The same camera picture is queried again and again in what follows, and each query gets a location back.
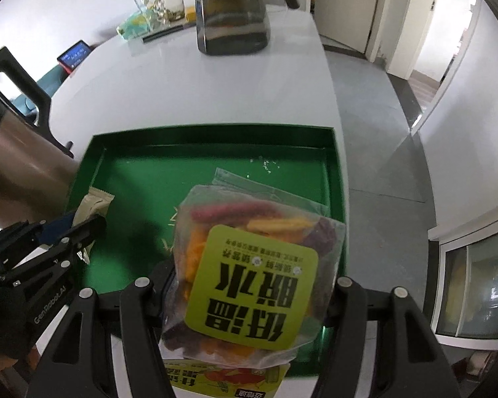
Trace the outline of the beige snack packet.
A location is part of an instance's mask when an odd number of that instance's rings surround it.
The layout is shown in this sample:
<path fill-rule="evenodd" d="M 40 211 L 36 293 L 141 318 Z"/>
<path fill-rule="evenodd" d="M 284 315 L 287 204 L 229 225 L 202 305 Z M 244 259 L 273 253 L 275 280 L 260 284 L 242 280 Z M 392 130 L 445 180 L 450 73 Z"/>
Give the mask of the beige snack packet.
<path fill-rule="evenodd" d="M 113 199 L 115 199 L 114 195 L 91 186 L 76 209 L 72 225 L 75 227 L 96 215 L 105 218 Z"/>

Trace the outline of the clear bag red green label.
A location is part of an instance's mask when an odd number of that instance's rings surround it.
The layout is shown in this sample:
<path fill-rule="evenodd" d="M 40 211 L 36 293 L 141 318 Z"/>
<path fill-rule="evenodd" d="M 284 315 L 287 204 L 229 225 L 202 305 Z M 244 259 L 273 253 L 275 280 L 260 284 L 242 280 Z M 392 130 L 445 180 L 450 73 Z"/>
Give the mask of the clear bag red green label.
<path fill-rule="evenodd" d="M 274 397 L 290 366 L 246 368 L 164 360 L 173 387 L 208 397 Z"/>

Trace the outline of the dried fruit bag green label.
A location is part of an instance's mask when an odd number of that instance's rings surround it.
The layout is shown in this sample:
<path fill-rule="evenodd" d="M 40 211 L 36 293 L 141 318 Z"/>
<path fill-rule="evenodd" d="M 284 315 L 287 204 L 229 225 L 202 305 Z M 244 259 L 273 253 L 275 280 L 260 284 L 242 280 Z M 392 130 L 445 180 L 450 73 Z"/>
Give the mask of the dried fruit bag green label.
<path fill-rule="evenodd" d="M 163 347 L 267 368 L 294 360 L 326 317 L 344 223 L 235 188 L 197 185 L 178 207 Z"/>

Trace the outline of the copper and black thermos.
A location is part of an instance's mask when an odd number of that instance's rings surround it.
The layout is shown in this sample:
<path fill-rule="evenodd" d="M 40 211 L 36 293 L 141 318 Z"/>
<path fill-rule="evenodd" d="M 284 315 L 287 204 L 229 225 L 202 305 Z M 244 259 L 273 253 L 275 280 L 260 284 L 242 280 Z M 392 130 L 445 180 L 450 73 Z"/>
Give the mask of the copper and black thermos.
<path fill-rule="evenodd" d="M 0 92 L 0 227 L 25 220 L 52 220 L 64 212 L 78 170 L 72 143 L 63 145 L 53 136 L 50 96 L 7 48 L 0 49 L 0 73 L 23 91 L 38 111 L 30 120 Z"/>

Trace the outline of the green tray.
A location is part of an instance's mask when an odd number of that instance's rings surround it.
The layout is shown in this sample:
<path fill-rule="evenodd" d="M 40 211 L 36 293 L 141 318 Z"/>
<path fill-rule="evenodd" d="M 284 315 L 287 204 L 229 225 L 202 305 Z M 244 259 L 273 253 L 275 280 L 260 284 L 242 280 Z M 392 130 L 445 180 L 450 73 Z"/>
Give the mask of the green tray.
<path fill-rule="evenodd" d="M 215 124 L 100 134 L 88 144 L 68 200 L 76 209 L 90 188 L 113 197 L 84 284 L 107 293 L 151 271 L 173 246 L 178 205 L 193 187 L 209 184 L 345 218 L 332 128 Z"/>

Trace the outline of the teal sofa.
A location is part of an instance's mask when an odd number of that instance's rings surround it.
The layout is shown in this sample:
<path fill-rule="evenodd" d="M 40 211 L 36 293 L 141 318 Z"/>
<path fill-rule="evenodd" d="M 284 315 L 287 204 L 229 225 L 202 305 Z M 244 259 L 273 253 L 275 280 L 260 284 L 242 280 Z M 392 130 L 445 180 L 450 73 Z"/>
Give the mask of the teal sofa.
<path fill-rule="evenodd" d="M 52 97 L 68 76 L 69 74 L 66 72 L 66 70 L 63 67 L 57 65 L 53 67 L 49 72 L 47 72 L 43 77 L 41 77 L 37 81 L 37 84 L 45 91 L 45 93 L 49 97 Z M 29 97 L 25 95 L 19 95 L 12 101 L 12 104 L 23 115 L 31 115 L 37 110 L 36 105 L 29 99 Z"/>

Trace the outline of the red smart display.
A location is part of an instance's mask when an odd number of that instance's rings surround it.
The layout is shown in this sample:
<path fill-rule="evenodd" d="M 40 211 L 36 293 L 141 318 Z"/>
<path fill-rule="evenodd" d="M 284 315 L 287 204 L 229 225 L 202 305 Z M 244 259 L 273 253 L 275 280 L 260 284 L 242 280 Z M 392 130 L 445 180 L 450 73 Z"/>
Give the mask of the red smart display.
<path fill-rule="evenodd" d="M 92 48 L 86 42 L 78 40 L 57 58 L 57 62 L 67 74 L 71 74 L 91 52 Z"/>

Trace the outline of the teal tissue pack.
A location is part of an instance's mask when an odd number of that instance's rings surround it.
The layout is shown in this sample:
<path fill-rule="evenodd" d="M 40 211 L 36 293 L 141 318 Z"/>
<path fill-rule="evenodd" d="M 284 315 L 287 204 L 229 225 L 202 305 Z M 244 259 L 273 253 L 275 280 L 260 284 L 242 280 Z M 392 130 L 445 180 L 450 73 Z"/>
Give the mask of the teal tissue pack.
<path fill-rule="evenodd" d="M 149 10 L 135 12 L 119 24 L 116 28 L 117 34 L 124 40 L 146 36 L 153 31 L 152 19 L 153 13 Z"/>

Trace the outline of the black remote stick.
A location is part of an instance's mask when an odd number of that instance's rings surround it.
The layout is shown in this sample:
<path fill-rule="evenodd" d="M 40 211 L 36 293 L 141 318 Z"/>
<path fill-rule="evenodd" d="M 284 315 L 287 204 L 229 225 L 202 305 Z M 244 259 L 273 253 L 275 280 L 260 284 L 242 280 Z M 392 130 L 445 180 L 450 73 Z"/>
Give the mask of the black remote stick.
<path fill-rule="evenodd" d="M 166 36 L 168 36 L 170 34 L 179 33 L 179 32 L 182 32 L 184 30 L 187 30 L 189 28 L 193 28 L 195 26 L 196 26 L 195 22 L 175 25 L 175 26 L 166 28 L 164 30 L 160 30 L 160 31 L 158 31 L 156 33 L 151 33 L 148 36 L 144 36 L 144 38 L 142 39 L 142 42 L 144 44 L 145 43 L 149 43 L 149 42 L 151 42 L 153 40 L 161 39 L 161 38 L 166 37 Z"/>

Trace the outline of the glass cup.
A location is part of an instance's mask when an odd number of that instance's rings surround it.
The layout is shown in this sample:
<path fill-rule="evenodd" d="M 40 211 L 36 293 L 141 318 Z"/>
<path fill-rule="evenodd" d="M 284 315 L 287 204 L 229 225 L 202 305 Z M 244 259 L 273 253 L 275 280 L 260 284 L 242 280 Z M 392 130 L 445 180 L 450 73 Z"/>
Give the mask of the glass cup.
<path fill-rule="evenodd" d="M 185 17 L 184 0 L 135 0 L 135 5 L 153 30 Z"/>

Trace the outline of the yellow box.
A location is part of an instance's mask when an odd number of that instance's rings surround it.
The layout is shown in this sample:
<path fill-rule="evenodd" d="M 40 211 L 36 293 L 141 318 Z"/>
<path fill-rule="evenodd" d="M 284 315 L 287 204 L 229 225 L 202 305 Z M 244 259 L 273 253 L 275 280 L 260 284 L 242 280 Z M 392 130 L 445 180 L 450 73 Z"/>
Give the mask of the yellow box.
<path fill-rule="evenodd" d="M 196 9 L 194 5 L 185 8 L 185 19 L 188 23 L 194 23 L 196 20 Z"/>

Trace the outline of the dark glass kettle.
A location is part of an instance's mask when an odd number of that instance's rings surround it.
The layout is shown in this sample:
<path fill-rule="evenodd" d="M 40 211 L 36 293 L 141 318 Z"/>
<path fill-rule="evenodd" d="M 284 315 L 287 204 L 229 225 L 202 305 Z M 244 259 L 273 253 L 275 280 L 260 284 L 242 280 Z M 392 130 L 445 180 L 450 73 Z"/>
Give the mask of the dark glass kettle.
<path fill-rule="evenodd" d="M 195 0 L 197 44 L 208 56 L 254 54 L 271 30 L 263 0 Z"/>

